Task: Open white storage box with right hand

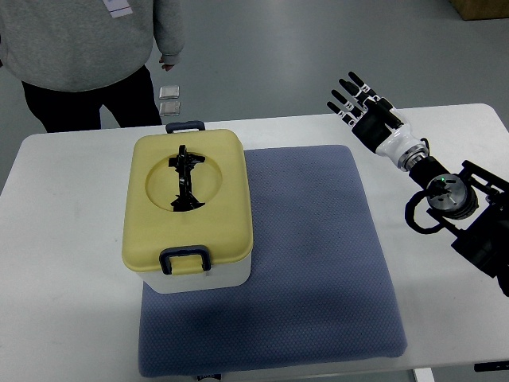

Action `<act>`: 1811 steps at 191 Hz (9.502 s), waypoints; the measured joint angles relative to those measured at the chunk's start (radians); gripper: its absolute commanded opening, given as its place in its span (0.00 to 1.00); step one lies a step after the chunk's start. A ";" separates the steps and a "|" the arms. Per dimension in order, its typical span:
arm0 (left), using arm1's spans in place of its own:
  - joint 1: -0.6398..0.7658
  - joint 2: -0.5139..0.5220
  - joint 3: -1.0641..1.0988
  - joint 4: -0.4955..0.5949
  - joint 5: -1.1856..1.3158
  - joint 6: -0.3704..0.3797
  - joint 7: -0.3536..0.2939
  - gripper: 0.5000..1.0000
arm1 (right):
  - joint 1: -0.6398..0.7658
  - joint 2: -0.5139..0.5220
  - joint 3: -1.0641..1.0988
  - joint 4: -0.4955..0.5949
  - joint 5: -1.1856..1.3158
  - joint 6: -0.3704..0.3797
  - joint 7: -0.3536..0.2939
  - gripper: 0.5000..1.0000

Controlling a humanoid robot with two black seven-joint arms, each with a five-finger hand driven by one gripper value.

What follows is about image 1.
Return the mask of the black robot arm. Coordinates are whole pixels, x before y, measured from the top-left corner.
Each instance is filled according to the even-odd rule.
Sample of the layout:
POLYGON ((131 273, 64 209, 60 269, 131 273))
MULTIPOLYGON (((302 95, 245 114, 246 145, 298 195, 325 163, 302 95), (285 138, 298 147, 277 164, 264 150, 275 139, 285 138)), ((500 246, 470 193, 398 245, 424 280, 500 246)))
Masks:
POLYGON ((447 229, 451 247, 508 295, 508 182, 470 161, 450 173, 425 138, 411 154, 405 169, 422 189, 406 203, 407 225, 423 235, 447 229))

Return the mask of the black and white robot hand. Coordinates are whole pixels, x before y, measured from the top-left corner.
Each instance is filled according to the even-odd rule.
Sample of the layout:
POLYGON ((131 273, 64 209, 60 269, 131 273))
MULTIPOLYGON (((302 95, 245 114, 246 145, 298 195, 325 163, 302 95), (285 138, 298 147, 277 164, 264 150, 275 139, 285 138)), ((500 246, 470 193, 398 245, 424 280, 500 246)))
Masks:
POLYGON ((339 79, 345 94, 331 90, 335 100, 327 107, 374 154, 389 158, 397 168, 409 171, 429 155, 425 139, 415 138, 410 124, 386 98, 379 96, 354 72, 339 79))

